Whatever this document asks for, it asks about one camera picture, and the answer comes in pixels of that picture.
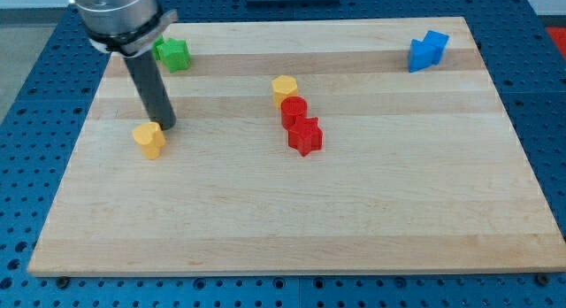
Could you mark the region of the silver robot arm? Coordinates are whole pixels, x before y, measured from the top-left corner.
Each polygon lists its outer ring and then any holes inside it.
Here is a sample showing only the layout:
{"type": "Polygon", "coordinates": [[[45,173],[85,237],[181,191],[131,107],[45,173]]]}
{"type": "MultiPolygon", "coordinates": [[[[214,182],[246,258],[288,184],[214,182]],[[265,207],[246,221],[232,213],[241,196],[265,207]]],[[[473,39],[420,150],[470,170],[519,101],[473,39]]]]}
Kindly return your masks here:
{"type": "Polygon", "coordinates": [[[178,20],[157,0],[72,0],[91,44],[102,53],[135,58],[178,20]]]}

